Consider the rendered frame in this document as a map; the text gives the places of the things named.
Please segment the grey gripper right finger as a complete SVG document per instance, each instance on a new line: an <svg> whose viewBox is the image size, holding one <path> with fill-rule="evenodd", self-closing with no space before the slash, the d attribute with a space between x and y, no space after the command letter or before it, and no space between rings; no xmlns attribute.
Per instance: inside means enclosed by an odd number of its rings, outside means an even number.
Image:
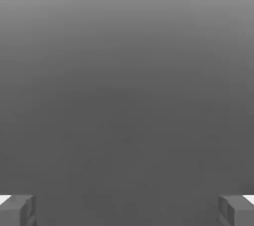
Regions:
<svg viewBox="0 0 254 226"><path fill-rule="evenodd" d="M220 195L218 221L221 226L254 226L254 195Z"/></svg>

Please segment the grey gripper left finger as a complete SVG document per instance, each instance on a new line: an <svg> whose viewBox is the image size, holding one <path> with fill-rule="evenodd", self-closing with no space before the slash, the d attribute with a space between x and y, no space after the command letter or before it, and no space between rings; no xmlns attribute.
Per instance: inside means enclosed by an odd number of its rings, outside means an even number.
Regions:
<svg viewBox="0 0 254 226"><path fill-rule="evenodd" d="M0 195L0 226L37 226L35 195Z"/></svg>

